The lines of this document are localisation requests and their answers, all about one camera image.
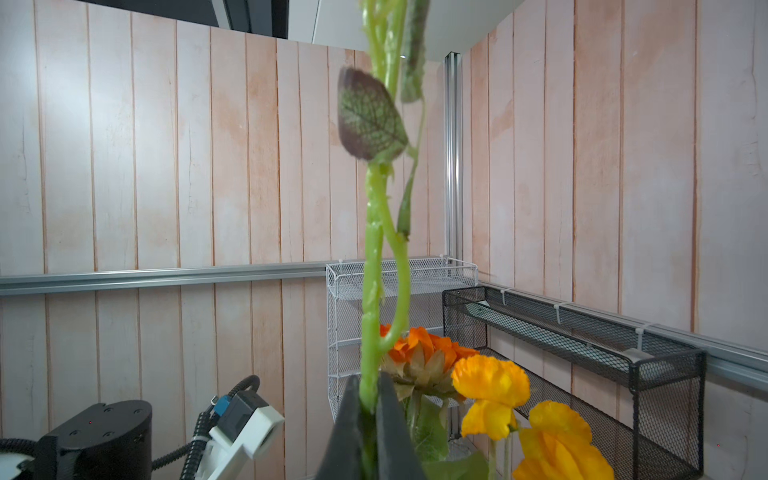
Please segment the wire mesh shelf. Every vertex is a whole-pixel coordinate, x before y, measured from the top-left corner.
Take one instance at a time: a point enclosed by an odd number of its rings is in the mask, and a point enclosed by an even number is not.
[[[478,284],[477,266],[449,257],[409,260],[411,267],[411,327],[423,326],[442,335],[442,292]],[[329,263],[328,290],[328,400],[333,418],[350,376],[360,373],[360,320],[362,318],[362,272],[364,262]],[[384,299],[382,324],[395,315],[398,280],[394,260],[382,261]]]
[[[488,347],[488,326],[493,326],[628,387],[631,425],[528,370],[531,399],[518,409],[527,418],[545,400],[569,405],[589,423],[593,445],[617,480],[703,475],[704,351],[563,304],[487,286],[444,292],[443,316],[444,334],[481,354],[506,359]],[[461,418],[452,422],[454,436],[460,436],[460,423]]]

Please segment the flower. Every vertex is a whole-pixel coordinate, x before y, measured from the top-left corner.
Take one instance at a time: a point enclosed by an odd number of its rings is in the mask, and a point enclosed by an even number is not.
[[[539,403],[528,420],[531,428],[520,430],[525,458],[515,480],[613,480],[613,469],[591,445],[589,425],[567,405]]]
[[[462,435],[485,433],[498,441],[509,435],[510,425],[517,428],[513,409],[531,396],[523,369],[513,362],[477,355],[456,362],[452,378],[456,392],[475,399],[462,422]]]
[[[381,336],[392,328],[381,325]],[[460,346],[448,337],[432,335],[423,326],[411,328],[406,338],[398,339],[382,359],[382,370],[392,376],[399,399],[404,399],[418,388],[422,393],[441,397],[454,397],[450,372],[455,363],[477,355],[477,351]]]

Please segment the yellow flower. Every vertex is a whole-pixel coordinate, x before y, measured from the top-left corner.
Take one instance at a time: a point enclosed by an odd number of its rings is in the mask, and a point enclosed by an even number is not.
[[[453,367],[453,386],[463,396],[475,399],[462,422],[462,435],[485,433],[498,441],[517,428],[513,409],[531,396],[531,383],[513,362],[475,355]]]
[[[515,480],[613,480],[613,469],[590,445],[589,425],[567,405],[539,403],[528,420],[531,428],[520,430],[525,459]]]

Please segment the wall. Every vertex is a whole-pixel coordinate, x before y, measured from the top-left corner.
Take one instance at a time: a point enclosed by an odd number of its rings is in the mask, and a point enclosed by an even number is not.
[[[72,0],[0,2],[0,275],[361,257],[365,168],[336,131],[343,65],[369,59]],[[439,64],[425,84],[415,256],[444,252]],[[412,134],[420,111],[404,111]],[[396,163],[398,201],[409,169]],[[332,425],[326,325],[323,279],[0,298],[0,435],[36,439],[94,402],[142,398],[158,457],[255,372],[284,440],[241,478],[304,478]]]
[[[765,349],[766,35],[765,0],[526,0],[463,60],[465,258],[494,283]],[[492,342],[631,421],[626,389]],[[707,474],[762,478],[768,398],[710,378],[705,416]]]

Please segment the white wire rack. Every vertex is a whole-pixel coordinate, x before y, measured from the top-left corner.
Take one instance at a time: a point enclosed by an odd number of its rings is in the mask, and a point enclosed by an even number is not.
[[[414,258],[411,266],[411,327],[423,326],[442,335],[442,292],[478,285],[478,267],[449,257]],[[360,320],[364,262],[326,265],[328,286],[328,400],[336,412],[346,379],[360,373]],[[394,260],[382,261],[384,300],[381,323],[392,323],[397,305],[397,269]]]

